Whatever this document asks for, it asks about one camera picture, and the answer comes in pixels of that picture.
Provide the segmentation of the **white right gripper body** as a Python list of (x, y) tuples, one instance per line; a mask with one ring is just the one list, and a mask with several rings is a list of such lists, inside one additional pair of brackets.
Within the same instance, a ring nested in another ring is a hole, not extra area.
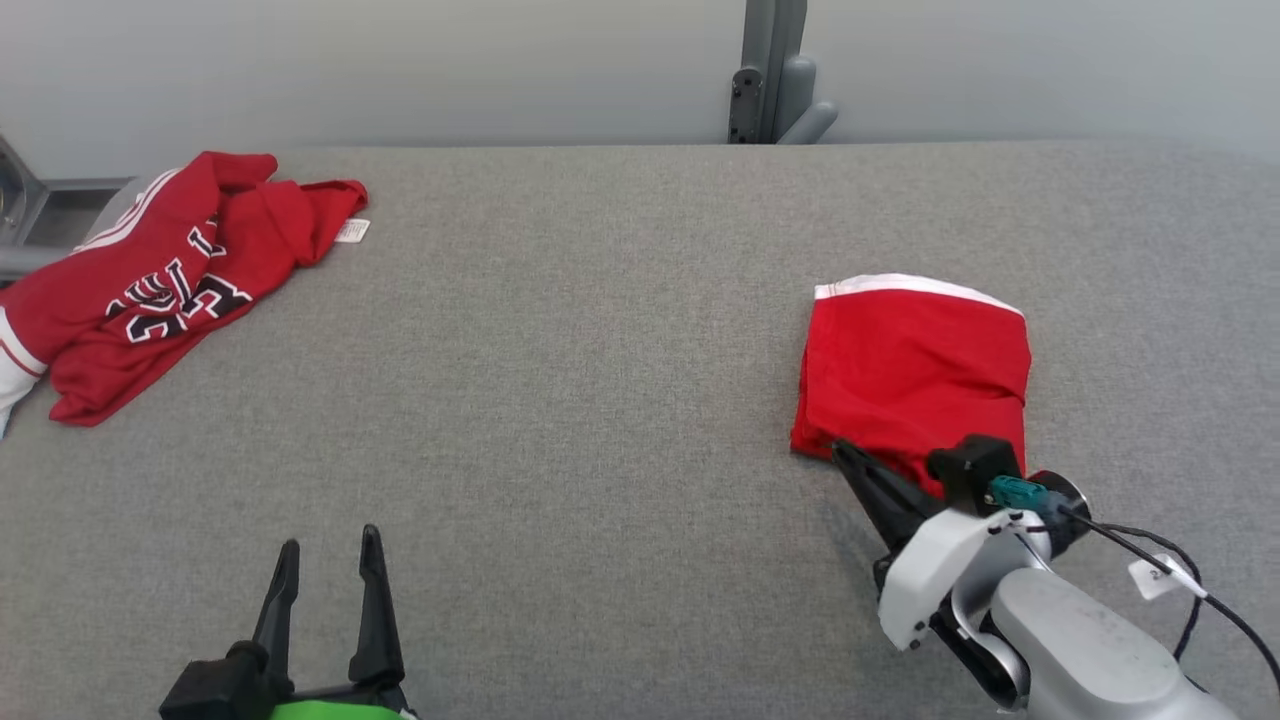
[(1048, 570), (1087, 534), (1091, 506), (1052, 471), (942, 474), (945, 510), (876, 564), (879, 626), (900, 651), (932, 632), (955, 653), (1011, 653), (989, 616), (997, 587), (1018, 569)]

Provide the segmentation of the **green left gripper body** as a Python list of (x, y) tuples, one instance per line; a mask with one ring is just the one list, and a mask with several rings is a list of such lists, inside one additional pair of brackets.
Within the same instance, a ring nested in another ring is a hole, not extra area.
[(276, 719), (419, 719), (398, 682), (298, 691), (275, 706)]

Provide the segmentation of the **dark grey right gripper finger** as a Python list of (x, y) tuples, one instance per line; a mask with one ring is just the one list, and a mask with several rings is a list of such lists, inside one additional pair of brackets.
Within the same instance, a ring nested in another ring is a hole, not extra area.
[(934, 516), (945, 503), (863, 448), (837, 439), (831, 457), (869, 516)]
[(873, 457), (837, 457), (836, 466), (891, 553), (900, 553), (924, 521), (945, 510), (942, 500)]

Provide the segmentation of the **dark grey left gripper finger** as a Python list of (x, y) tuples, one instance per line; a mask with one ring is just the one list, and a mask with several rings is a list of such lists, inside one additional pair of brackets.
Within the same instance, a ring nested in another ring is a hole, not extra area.
[(357, 687), (392, 688), (404, 679), (404, 661), (381, 533), (366, 524), (358, 575), (364, 583), (357, 646), (347, 676)]
[(253, 632), (253, 642), (266, 652), (264, 674), (275, 691), (294, 691), (289, 676), (291, 615), (298, 589), (300, 543), (288, 539), (280, 547)]

